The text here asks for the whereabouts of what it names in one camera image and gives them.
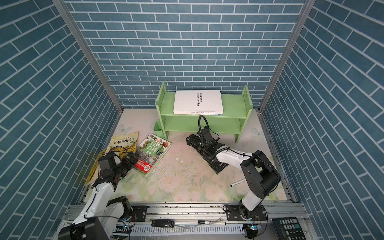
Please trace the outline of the white La Dame book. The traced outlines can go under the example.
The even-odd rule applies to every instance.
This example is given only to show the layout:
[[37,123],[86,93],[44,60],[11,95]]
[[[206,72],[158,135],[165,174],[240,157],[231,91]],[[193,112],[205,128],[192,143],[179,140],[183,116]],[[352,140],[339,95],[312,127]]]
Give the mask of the white La Dame book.
[[176,91],[174,114],[182,113],[223,114],[221,92],[217,90]]

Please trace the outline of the black book yellow title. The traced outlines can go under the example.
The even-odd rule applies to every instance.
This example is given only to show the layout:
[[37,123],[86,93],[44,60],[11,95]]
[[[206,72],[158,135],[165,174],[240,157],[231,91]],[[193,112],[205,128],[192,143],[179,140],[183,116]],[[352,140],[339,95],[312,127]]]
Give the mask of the black book yellow title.
[[205,160],[205,162],[212,168],[212,170],[216,174],[219,174],[229,164],[219,162],[217,156],[209,158],[209,156],[215,154],[217,151],[218,150],[215,148],[209,149],[205,153],[203,152],[203,150],[197,150],[197,152],[201,155],[201,157]]

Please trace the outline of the green nature encyclopedia book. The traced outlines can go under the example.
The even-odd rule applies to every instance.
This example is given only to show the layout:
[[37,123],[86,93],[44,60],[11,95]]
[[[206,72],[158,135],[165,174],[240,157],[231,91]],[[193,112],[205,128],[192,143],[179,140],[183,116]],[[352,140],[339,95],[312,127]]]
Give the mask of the green nature encyclopedia book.
[[139,160],[135,170],[147,177],[171,148],[171,143],[154,134],[148,135],[137,148]]

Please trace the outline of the space cover science magazine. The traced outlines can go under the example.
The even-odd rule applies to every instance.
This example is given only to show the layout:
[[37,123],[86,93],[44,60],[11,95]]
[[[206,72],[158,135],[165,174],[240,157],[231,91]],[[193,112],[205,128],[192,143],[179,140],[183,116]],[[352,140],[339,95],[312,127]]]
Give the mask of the space cover science magazine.
[[182,113],[180,115],[187,115],[187,116],[222,116],[223,114],[217,114],[217,113],[208,113],[208,112],[202,112],[202,113]]

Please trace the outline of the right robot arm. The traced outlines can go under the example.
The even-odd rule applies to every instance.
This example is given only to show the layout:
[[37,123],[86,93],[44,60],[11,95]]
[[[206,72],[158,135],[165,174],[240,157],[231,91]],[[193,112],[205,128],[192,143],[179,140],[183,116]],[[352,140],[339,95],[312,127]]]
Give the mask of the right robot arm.
[[239,211],[246,219],[251,217],[255,209],[281,181],[279,172],[262,151],[242,153],[233,150],[214,139],[207,127],[196,135],[187,137],[186,143],[206,160],[228,164],[242,170],[249,190],[239,202]]

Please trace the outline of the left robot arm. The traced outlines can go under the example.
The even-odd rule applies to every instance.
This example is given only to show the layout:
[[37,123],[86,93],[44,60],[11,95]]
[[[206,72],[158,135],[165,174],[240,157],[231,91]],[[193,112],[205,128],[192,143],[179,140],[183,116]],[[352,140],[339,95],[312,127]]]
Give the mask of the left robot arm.
[[108,152],[98,160],[99,175],[92,185],[91,199],[73,223],[60,230],[59,240],[110,240],[119,221],[131,220],[133,209],[127,197],[111,199],[119,181],[135,166],[138,153],[120,158]]

